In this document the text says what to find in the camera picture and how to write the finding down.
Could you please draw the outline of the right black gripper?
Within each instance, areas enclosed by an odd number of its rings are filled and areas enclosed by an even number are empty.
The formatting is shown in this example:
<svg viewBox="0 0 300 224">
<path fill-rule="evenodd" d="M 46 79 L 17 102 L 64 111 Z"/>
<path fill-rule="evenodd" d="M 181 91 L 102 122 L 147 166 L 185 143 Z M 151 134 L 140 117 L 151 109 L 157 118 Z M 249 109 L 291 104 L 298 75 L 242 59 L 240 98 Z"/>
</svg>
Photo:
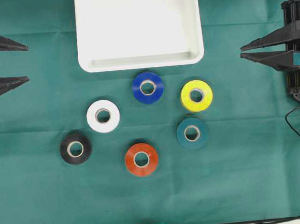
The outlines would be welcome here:
<svg viewBox="0 0 300 224">
<path fill-rule="evenodd" d="M 288 92 L 300 102 L 300 0 L 288 0 L 281 4 L 284 27 L 265 37 L 242 46 L 241 51 L 253 50 L 285 43 L 288 51 L 241 53 L 241 58 L 257 62 L 287 74 Z"/>
</svg>

